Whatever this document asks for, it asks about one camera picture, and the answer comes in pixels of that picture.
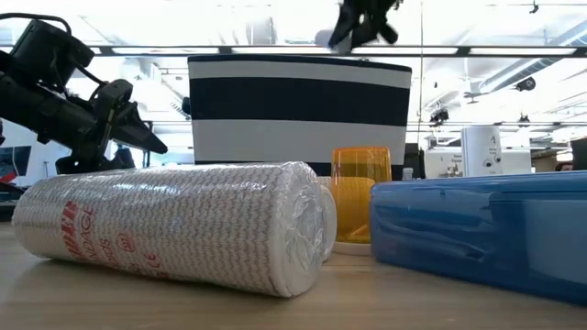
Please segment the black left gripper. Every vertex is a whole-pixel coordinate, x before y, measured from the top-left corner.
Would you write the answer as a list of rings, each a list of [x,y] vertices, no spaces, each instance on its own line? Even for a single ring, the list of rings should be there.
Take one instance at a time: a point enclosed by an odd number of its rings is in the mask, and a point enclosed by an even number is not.
[[[114,129],[114,141],[145,151],[165,154],[167,146],[141,120],[133,90],[122,79],[100,85],[94,97],[84,100],[58,94],[28,72],[24,84],[20,125],[37,134],[41,143],[55,141],[71,150],[56,161],[59,174],[106,171],[120,164],[105,157]]]

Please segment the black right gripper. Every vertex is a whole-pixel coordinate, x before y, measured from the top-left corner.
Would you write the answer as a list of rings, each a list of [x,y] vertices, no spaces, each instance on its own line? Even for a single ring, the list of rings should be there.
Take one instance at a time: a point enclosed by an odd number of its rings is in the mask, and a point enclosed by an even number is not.
[[[343,0],[328,46],[331,49],[352,49],[352,31],[360,24],[362,15],[370,18],[369,42],[382,37],[388,44],[395,44],[398,33],[388,24],[387,14],[391,9],[397,11],[403,2],[404,0]]]

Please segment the bandage roll red print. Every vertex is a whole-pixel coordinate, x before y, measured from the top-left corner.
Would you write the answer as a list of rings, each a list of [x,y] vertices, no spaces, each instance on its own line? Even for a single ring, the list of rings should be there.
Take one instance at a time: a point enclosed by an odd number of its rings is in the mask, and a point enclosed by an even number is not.
[[[41,258],[291,298],[325,260],[323,209],[303,162],[209,164],[38,181],[12,225]]]

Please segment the orange pill bottle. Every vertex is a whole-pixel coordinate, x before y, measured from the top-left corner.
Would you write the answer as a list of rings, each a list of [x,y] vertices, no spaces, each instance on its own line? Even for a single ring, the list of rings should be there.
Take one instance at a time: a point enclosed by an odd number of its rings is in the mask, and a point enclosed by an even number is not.
[[[331,192],[337,208],[334,252],[371,255],[371,188],[392,179],[387,147],[336,148],[331,161]]]

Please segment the blue first aid case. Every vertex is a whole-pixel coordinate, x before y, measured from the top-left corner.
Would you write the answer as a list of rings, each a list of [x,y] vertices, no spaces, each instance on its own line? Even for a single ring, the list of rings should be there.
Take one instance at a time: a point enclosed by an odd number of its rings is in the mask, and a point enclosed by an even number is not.
[[[381,263],[587,306],[587,170],[371,188]]]

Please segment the navy white striped fabric basket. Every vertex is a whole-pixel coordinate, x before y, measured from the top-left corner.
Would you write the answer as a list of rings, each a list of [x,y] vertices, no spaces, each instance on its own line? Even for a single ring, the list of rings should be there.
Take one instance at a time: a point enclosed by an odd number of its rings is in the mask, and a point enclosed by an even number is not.
[[[188,60],[196,164],[304,161],[331,173],[334,149],[384,147],[402,177],[412,69],[365,60],[197,55]]]

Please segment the dark blue screen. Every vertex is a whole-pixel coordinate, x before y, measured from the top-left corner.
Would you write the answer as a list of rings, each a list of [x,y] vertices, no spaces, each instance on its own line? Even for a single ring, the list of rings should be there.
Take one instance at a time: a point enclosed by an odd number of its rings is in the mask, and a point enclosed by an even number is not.
[[[0,177],[10,173],[26,176],[31,146],[0,148]]]

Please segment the black equipment block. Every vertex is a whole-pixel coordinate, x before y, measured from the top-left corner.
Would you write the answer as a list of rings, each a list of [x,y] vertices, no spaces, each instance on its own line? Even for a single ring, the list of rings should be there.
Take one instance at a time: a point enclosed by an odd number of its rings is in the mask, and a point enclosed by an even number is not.
[[[424,151],[417,143],[405,144],[404,167],[413,170],[412,176],[414,179],[424,179],[426,177],[424,155]]]

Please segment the white cylindrical appliance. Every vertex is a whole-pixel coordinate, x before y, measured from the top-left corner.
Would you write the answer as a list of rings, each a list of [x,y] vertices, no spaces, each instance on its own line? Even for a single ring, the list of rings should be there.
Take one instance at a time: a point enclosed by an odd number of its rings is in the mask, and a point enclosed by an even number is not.
[[[463,176],[503,173],[500,130],[497,126],[470,126],[461,130]]]

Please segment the dark monitor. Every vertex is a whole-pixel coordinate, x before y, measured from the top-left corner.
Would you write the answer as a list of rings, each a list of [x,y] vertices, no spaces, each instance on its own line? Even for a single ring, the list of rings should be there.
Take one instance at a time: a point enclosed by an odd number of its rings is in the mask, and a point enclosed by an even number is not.
[[[573,169],[587,171],[587,137],[572,140],[570,147],[573,156]]]

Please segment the black horizontal frame bar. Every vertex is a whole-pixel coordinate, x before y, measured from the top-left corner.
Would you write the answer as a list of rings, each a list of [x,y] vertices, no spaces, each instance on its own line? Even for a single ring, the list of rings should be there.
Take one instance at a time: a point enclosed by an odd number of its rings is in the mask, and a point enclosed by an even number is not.
[[[335,57],[338,54],[314,45],[287,46],[92,46],[100,57],[187,57],[198,54],[279,54]],[[399,58],[587,58],[587,46],[366,46],[350,57]]]

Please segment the black aluminium table frame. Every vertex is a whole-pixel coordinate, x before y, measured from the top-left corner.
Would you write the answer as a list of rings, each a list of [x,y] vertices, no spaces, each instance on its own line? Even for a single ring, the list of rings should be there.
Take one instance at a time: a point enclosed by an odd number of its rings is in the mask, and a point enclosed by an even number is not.
[[[0,182],[0,223],[11,220],[17,202],[25,191],[26,188]]]

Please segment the silver air duct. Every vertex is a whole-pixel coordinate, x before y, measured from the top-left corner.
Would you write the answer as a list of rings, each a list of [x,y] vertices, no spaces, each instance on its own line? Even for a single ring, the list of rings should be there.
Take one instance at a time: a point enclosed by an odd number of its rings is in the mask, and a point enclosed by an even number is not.
[[[587,46],[587,20],[584,20],[579,25],[554,38],[547,43],[547,46]],[[560,58],[535,57],[518,60],[490,78],[480,82],[474,92],[477,94],[497,92],[526,78],[530,78],[533,74],[546,69],[558,61],[560,61]]]

